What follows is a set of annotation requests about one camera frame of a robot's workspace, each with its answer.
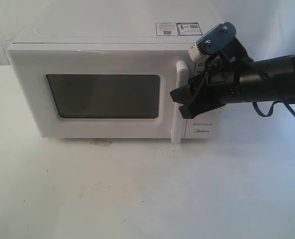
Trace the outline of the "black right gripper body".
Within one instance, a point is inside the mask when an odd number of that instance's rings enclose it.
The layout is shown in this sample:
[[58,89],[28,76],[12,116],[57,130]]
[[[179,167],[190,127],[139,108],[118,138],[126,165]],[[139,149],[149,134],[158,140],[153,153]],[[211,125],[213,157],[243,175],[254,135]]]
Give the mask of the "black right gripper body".
[[239,80],[235,78],[243,53],[232,57],[216,54],[205,58],[204,69],[188,80],[188,110],[214,110],[232,102],[239,95]]

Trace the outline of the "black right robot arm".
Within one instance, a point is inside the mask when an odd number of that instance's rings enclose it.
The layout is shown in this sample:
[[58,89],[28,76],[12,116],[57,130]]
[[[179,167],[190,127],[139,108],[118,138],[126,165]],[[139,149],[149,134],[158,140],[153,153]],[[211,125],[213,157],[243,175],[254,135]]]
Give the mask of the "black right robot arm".
[[244,57],[230,62],[209,57],[204,71],[170,93],[183,118],[226,104],[278,102],[295,104],[295,54],[262,61]]

